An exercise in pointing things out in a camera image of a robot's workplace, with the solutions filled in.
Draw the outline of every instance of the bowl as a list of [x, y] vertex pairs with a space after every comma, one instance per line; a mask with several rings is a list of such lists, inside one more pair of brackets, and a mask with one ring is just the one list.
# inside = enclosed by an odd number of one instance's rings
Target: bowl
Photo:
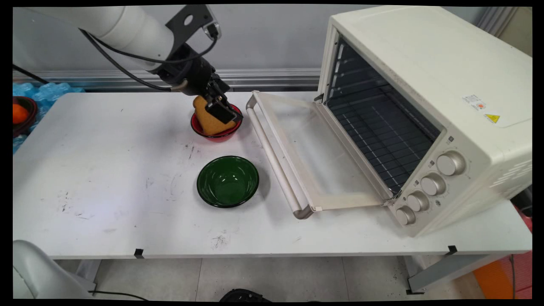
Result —
[[15, 138], [20, 134], [24, 134], [25, 132], [27, 132], [28, 129], [34, 124], [34, 122], [36, 121], [36, 114], [38, 113], [38, 106], [36, 105], [36, 102], [31, 98], [22, 96], [14, 96], [13, 104], [19, 104], [28, 111], [27, 120], [19, 124], [13, 124], [13, 138]]
[[[234, 108], [235, 111], [241, 114], [240, 109], [234, 105], [232, 105], [232, 108]], [[199, 120], [196, 118], [196, 113], [193, 114], [191, 117], [191, 127], [193, 128], [193, 131], [197, 133], [198, 135], [205, 137], [206, 139], [213, 141], [213, 142], [224, 142], [228, 139], [230, 139], [234, 133], [240, 128], [240, 125], [242, 124], [242, 119], [236, 123], [236, 125], [233, 128], [230, 128], [226, 131], [222, 131], [221, 133], [215, 134], [215, 135], [206, 135], [204, 134], [204, 130], [202, 129], [202, 126], [199, 123]]]
[[245, 158], [223, 156], [209, 162], [196, 179], [196, 190], [206, 203], [220, 208], [247, 202], [259, 186], [257, 168]]

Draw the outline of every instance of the knob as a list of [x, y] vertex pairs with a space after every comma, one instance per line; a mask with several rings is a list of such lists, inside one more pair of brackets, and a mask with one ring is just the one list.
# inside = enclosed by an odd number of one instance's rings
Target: knob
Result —
[[431, 173], [421, 179], [421, 189], [428, 195], [439, 195], [446, 191], [446, 183], [436, 173]]
[[423, 192], [420, 191], [416, 191], [408, 195], [408, 197], [406, 197], [406, 202], [413, 211], [429, 209], [429, 201], [427, 200], [427, 197], [423, 194]]
[[436, 167], [443, 175], [461, 174], [465, 170], [465, 159], [461, 154], [449, 151], [438, 157]]
[[416, 216], [408, 206], [397, 209], [397, 220], [402, 225], [412, 224], [416, 221]]

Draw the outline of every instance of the toaster oven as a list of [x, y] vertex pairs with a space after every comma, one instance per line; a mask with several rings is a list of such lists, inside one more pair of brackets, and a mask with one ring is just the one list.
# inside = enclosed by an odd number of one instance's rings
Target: toaster oven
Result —
[[297, 218], [381, 205], [416, 236], [531, 184], [532, 83], [531, 57], [446, 10], [386, 5], [331, 16], [314, 101], [246, 110]]

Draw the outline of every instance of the green bowl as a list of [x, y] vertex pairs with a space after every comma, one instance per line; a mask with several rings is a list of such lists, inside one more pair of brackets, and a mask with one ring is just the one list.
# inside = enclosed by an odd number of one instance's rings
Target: green bowl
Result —
[[241, 205], [259, 186], [257, 168], [245, 158], [223, 156], [209, 162], [196, 179], [196, 190], [206, 203], [220, 208]]

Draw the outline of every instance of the floor tile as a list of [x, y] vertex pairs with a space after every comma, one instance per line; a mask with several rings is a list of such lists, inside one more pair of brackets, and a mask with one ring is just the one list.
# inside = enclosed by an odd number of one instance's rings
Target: floor tile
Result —
[[[130, 293], [154, 301], [194, 301], [201, 259], [102, 260], [97, 290]], [[102, 299], [135, 299], [96, 294]]]
[[347, 301], [342, 258], [203, 259], [197, 301], [217, 302], [232, 289], [272, 302]]
[[344, 257], [343, 261], [350, 301], [484, 298], [472, 273], [431, 287], [423, 295], [407, 295], [408, 274], [402, 257]]

